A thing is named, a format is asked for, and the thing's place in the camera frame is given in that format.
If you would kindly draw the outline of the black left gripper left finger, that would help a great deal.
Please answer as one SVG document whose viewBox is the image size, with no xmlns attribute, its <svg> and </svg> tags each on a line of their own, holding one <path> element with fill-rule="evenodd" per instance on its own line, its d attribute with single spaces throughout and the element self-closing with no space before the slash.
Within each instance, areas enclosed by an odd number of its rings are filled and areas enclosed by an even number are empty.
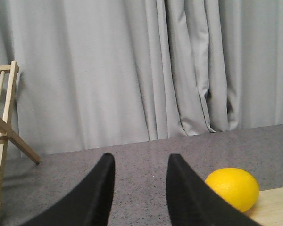
<svg viewBox="0 0 283 226">
<path fill-rule="evenodd" d="M 24 226 L 106 226 L 115 186 L 115 158 L 105 153 L 65 197 Z"/>
</svg>

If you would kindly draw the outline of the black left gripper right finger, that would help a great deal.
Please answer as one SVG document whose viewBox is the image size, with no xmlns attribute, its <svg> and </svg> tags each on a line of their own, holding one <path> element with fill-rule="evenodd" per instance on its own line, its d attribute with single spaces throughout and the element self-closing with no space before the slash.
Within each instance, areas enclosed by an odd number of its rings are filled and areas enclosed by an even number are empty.
<svg viewBox="0 0 283 226">
<path fill-rule="evenodd" d="M 173 226 L 259 225 L 209 188 L 180 154 L 168 159 L 166 202 Z"/>
</svg>

